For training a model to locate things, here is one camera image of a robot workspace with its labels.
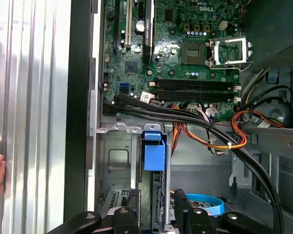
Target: blue sata port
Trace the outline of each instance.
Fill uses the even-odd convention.
[[[129,94],[129,83],[119,83],[118,89],[121,93]]]

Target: expansion slot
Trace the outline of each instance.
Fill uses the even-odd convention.
[[[153,54],[154,0],[146,0],[145,42],[143,62],[149,64]]]
[[[126,36],[125,36],[125,45],[126,45],[126,48],[130,48],[131,47],[132,2],[133,2],[133,0],[127,0],[127,10],[126,10]]]
[[[234,101],[233,93],[200,93],[200,92],[187,92],[187,91],[159,90],[156,96],[160,101],[187,101],[187,100],[200,100],[200,101],[211,101],[211,102]]]
[[[233,82],[198,81],[198,80],[178,80],[178,79],[158,79],[151,82],[150,86],[157,86],[161,90],[210,90],[228,91],[236,89],[238,84]]]
[[[113,34],[113,47],[116,57],[119,51],[119,14],[120,14],[120,0],[115,0],[115,16],[114,16],[114,34]]]

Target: white connector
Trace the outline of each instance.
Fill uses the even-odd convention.
[[[238,85],[238,86],[234,86],[233,87],[233,90],[241,90],[241,89],[242,89],[241,85]]]
[[[219,30],[224,31],[228,27],[228,21],[221,21],[219,24]]]

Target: black ram slot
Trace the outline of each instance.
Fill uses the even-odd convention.
[[[158,87],[161,90],[211,90],[228,91],[232,89],[232,82],[198,81],[198,80],[177,80],[158,79]]]
[[[118,50],[119,50],[119,11],[120,11],[120,0],[115,0],[113,47],[114,47],[114,52],[116,54],[116,57],[118,57]]]
[[[166,91],[159,90],[157,97],[160,101],[187,101],[200,100],[212,102],[228,102],[232,101],[233,93],[200,93],[187,91]]]

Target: cable tie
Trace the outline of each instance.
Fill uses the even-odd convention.
[[[271,202],[270,204],[272,206],[282,206],[282,203],[281,202],[276,202],[276,203]]]

